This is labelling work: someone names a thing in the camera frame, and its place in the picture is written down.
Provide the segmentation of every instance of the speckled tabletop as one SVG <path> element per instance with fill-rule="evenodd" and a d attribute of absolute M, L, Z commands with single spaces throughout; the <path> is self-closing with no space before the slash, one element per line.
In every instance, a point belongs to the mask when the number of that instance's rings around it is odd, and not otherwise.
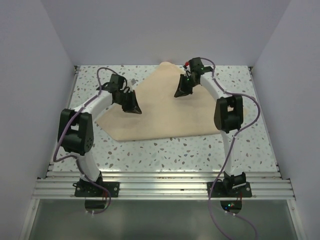
<path fill-rule="evenodd" d="M 84 103 L 98 87 L 96 71 L 98 65 L 83 65 L 75 83 L 70 108 Z M 141 83 L 157 65 L 110 65 L 108 66 L 128 80 Z M 217 79 L 230 92 L 256 96 L 247 66 L 217 66 Z M 101 71 L 102 84 L 109 81 L 111 74 Z M 243 99 L 248 110 L 244 125 L 257 115 L 257 108 L 249 99 Z M 120 172 L 217 172 L 224 160 L 225 152 L 220 134 L 192 137 L 172 137 L 143 141 L 117 142 L 95 122 L 93 125 L 93 157 L 97 166 L 105 171 Z M 276 160 L 270 147 L 263 119 L 243 131 L 236 144 L 241 148 L 238 164 L 246 172 L 277 172 Z M 60 148 L 58 156 L 66 155 Z M 55 163 L 53 171 L 78 171 L 72 158 Z"/>

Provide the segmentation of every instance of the robotic arm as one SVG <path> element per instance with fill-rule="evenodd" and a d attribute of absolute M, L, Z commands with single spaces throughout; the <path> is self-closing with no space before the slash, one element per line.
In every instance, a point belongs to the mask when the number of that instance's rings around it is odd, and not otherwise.
<path fill-rule="evenodd" d="M 92 185 L 87 178 L 99 186 L 108 188 L 102 179 L 102 174 L 98 169 L 92 155 L 94 143 L 93 121 L 97 116 L 113 103 L 122 106 L 125 113 L 141 114 L 142 111 L 136 99 L 136 93 L 132 85 L 123 76 L 112 74 L 110 82 L 106 82 L 89 101 L 77 106 L 74 109 L 64 109 L 60 115 L 58 129 L 58 141 L 62 137 L 61 147 L 68 153 L 72 153 L 77 158 L 79 170 L 84 173 L 80 176 L 80 181 L 73 186 L 76 187 L 76 197 L 100 197 L 102 191 Z M 78 112 L 81 112 L 72 121 L 65 135 L 63 132 L 70 119 Z"/>
<path fill-rule="evenodd" d="M 239 161 L 240 150 L 237 144 L 232 146 L 232 139 L 235 133 L 241 128 L 244 121 L 243 99 L 240 95 L 226 94 L 218 87 L 213 80 L 206 79 L 203 75 L 212 72 L 210 66 L 204 66 L 201 58 L 196 57 L 185 63 L 183 66 L 185 74 L 180 75 L 178 88 L 174 94 L 175 98 L 187 96 L 193 93 L 193 87 L 202 85 L 216 100 L 214 112 L 214 124 L 222 135 L 224 153 L 227 156 L 231 149 L 230 156 L 224 169 L 224 179 L 214 186 L 212 197 L 234 197 L 242 193 L 245 188 L 244 197 L 251 197 L 250 184 L 246 181 L 246 174 L 241 167 L 234 167 L 234 163 Z"/>

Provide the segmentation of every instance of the tabletop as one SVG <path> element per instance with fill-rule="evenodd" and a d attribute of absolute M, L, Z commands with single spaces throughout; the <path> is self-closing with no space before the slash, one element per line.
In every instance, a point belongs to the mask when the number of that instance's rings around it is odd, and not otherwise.
<path fill-rule="evenodd" d="M 82 65 L 73 89 L 69 106 L 71 109 L 81 105 L 94 94 L 98 87 L 96 72 L 99 67 L 109 67 L 127 80 L 135 79 L 135 87 L 147 78 L 157 65 Z M 100 71 L 102 84 L 109 81 L 110 76 L 110 72 Z M 218 65 L 215 76 L 229 92 L 246 93 L 256 98 L 247 66 Z M 210 73 L 206 73 L 206 77 L 211 78 Z M 245 97 L 243 105 L 247 109 L 242 125 L 245 126 L 253 121 L 258 111 L 256 105 Z M 220 134 L 118 142 L 96 122 L 93 124 L 93 131 L 92 154 L 101 171 L 218 172 L 225 161 Z M 239 134 L 235 144 L 240 145 L 241 150 L 241 158 L 236 165 L 241 165 L 245 172 L 278 171 L 262 117 L 255 125 Z M 66 154 L 61 147 L 58 157 Z M 53 171 L 77 172 L 78 169 L 75 161 L 68 158 L 55 163 Z"/>

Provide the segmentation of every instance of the cable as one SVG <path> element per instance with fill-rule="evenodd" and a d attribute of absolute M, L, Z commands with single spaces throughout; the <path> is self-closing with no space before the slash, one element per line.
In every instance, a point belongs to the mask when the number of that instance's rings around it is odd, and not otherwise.
<path fill-rule="evenodd" d="M 248 125 L 244 126 L 244 127 L 241 128 L 240 130 L 238 130 L 238 131 L 234 134 L 234 136 L 232 137 L 230 149 L 229 149 L 229 151 L 228 151 L 228 153 L 227 153 L 227 155 L 226 155 L 226 157 L 225 157 L 225 161 L 224 161 L 224 163 L 223 163 L 223 166 L 222 166 L 220 172 L 218 173 L 218 175 L 216 176 L 216 178 L 214 179 L 213 184 L 212 184 L 212 186 L 211 186 L 211 188 L 210 188 L 210 193 L 209 193 L 209 198 L 208 198 L 208 208 L 209 208 L 210 217 L 211 217 L 213 223 L 215 224 L 216 228 L 217 228 L 226 238 L 232 240 L 232 237 L 229 236 L 229 235 L 218 225 L 218 222 L 217 222 L 215 216 L 213 215 L 212 205 L 211 205 L 211 194 L 212 194 L 212 192 L 213 192 L 213 189 L 214 189 L 214 186 L 215 186 L 216 182 L 218 181 L 220 175 L 222 174 L 222 172 L 224 171 L 224 168 L 226 167 L 226 164 L 227 164 L 227 162 L 228 162 L 228 159 L 229 159 L 229 157 L 230 157 L 230 155 L 231 155 L 231 151 L 232 151 L 232 149 L 233 149 L 233 147 L 234 147 L 234 144 L 235 144 L 235 141 L 236 141 L 236 136 L 237 136 L 239 133 L 241 133 L 243 130 L 251 127 L 253 124 L 255 124 L 255 123 L 257 122 L 257 120 L 259 119 L 260 114 L 261 114 L 261 108 L 260 108 L 258 102 L 256 101 L 256 99 L 255 99 L 254 97 L 252 97 L 252 96 L 249 96 L 249 95 L 244 94 L 244 93 L 233 93 L 233 92 L 228 92 L 228 91 L 224 90 L 223 87 L 218 83 L 217 79 L 215 79 L 215 69 L 216 69 L 215 63 L 214 63 L 213 61 L 211 61 L 210 59 L 208 59 L 208 58 L 201 57 L 201 59 L 202 59 L 202 60 L 206 60 L 206 61 L 208 61 L 208 62 L 210 62 L 210 63 L 212 64 L 212 66 L 213 66 L 212 79 L 213 79 L 214 83 L 218 86 L 218 88 L 219 88 L 221 91 L 223 91 L 224 93 L 229 94 L 229 95 L 238 95 L 238 96 L 243 96 L 243 97 L 249 98 L 250 100 L 252 100 L 252 101 L 255 103 L 255 105 L 256 105 L 256 107 L 257 107 L 257 110 L 258 110 L 258 113 L 257 113 L 256 118 L 255 118 L 251 123 L 249 123 Z M 249 221 L 248 219 L 244 218 L 243 216 L 239 216 L 239 215 L 237 215 L 237 214 L 236 214 L 235 216 L 236 216 L 237 218 L 239 218 L 239 219 L 244 220 L 245 222 L 247 222 L 249 225 L 252 226 L 252 228 L 253 228 L 253 230 L 254 230 L 254 234 L 255 234 L 254 239 L 257 240 L 257 239 L 259 238 L 259 234 L 258 234 L 258 230 L 257 230 L 257 228 L 255 227 L 255 225 L 254 225 L 251 221 Z"/>
<path fill-rule="evenodd" d="M 99 72 L 101 70 L 109 70 L 111 72 L 113 72 L 114 74 L 118 75 L 118 73 L 116 73 L 114 70 L 108 68 L 108 67 L 100 67 L 98 68 L 98 70 L 96 71 L 96 78 L 98 80 L 98 83 L 99 83 L 99 92 L 97 95 L 93 96 L 92 98 L 90 98 L 88 101 L 86 101 L 84 104 L 83 104 L 83 107 L 81 107 L 79 109 L 79 111 L 77 111 L 71 118 L 70 120 L 67 122 L 67 124 L 65 125 L 64 129 L 63 129 L 63 132 L 61 134 L 61 137 L 59 138 L 59 141 L 58 141 L 58 144 L 54 150 L 54 153 L 53 153 L 53 162 L 54 163 L 58 163 L 58 162 L 61 162 L 62 160 L 65 160 L 65 159 L 68 159 L 68 158 L 74 158 L 75 159 L 75 162 L 76 162 L 76 165 L 79 169 L 79 172 L 84 176 L 85 179 L 88 180 L 88 182 L 90 182 L 92 185 L 94 185 L 95 187 L 99 188 L 99 189 L 102 189 L 105 193 L 107 193 L 107 196 L 109 197 L 109 201 L 108 201 L 108 204 L 105 206 L 104 209 L 102 210 L 99 210 L 99 211 L 92 211 L 91 214 L 101 214 L 103 213 L 105 210 L 107 210 L 107 208 L 110 206 L 110 203 L 111 203 L 111 194 L 110 192 L 103 186 L 100 186 L 98 184 L 96 184 L 94 181 L 92 181 L 85 173 L 84 171 L 81 169 L 80 167 L 80 164 L 78 162 L 78 157 L 76 155 L 73 155 L 73 154 L 70 154 L 70 155 L 67 155 L 67 156 L 64 156 L 64 157 L 61 157 L 59 159 L 57 159 L 57 155 L 58 155 L 58 151 L 59 151 L 59 148 L 61 147 L 61 144 L 67 134 L 67 131 L 68 129 L 70 128 L 72 122 L 75 120 L 75 118 L 86 108 L 86 106 L 88 106 L 93 100 L 95 100 L 96 98 L 98 98 L 102 92 L 102 84 L 101 84 L 101 80 L 100 80 L 100 77 L 99 77 Z"/>

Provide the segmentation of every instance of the beige cloth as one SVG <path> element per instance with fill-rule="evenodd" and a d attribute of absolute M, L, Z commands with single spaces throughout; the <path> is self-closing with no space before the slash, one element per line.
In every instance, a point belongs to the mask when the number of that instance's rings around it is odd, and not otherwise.
<path fill-rule="evenodd" d="M 116 141 L 218 134 L 216 102 L 204 87 L 198 85 L 193 94 L 174 97 L 183 73 L 176 65 L 162 62 L 135 89 L 142 114 L 124 113 L 115 104 L 97 120 L 98 125 Z"/>

